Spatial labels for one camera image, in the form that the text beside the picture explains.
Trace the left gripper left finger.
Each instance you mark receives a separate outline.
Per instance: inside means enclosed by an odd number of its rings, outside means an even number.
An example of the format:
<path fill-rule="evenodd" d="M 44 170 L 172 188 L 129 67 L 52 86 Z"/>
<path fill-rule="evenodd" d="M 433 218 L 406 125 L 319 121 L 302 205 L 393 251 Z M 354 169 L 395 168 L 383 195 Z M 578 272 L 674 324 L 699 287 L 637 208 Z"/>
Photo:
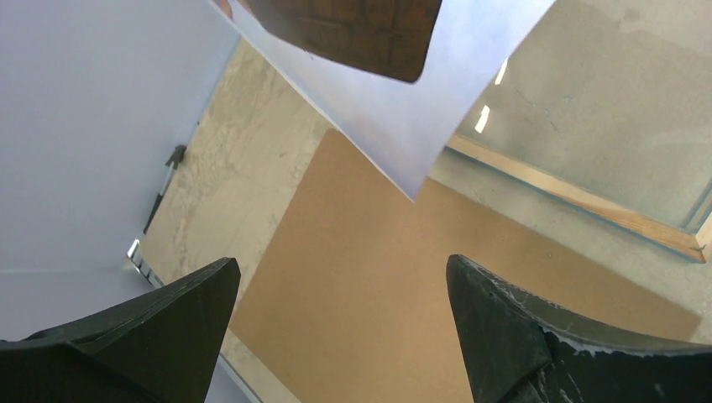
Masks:
<path fill-rule="evenodd" d="M 4 402 L 203 402 L 241 273 L 221 258 L 90 316 L 1 344 Z"/>

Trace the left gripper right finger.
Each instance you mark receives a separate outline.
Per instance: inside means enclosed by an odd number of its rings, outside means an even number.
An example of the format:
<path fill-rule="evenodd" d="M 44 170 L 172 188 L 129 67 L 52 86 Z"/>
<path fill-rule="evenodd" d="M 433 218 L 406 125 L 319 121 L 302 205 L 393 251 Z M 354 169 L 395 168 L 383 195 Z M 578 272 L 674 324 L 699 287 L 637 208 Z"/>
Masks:
<path fill-rule="evenodd" d="M 450 306 L 477 402 L 708 402 L 711 348 L 584 317 L 471 259 L 447 263 Z"/>

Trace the blue wooden picture frame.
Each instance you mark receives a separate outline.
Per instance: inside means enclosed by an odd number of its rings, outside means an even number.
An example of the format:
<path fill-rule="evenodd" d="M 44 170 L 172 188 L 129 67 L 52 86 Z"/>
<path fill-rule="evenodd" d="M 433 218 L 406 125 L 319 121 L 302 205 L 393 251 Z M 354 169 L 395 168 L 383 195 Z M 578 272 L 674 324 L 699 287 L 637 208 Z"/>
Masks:
<path fill-rule="evenodd" d="M 710 2 L 555 2 L 448 149 L 707 261 Z"/>

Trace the hot air balloon photo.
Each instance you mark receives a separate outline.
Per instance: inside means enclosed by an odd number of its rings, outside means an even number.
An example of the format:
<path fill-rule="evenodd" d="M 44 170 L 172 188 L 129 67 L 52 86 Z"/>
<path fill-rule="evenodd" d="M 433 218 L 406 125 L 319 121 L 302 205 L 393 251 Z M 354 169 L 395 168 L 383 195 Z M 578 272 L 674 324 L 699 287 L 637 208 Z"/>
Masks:
<path fill-rule="evenodd" d="M 549 1 L 216 1 L 407 196 Z"/>

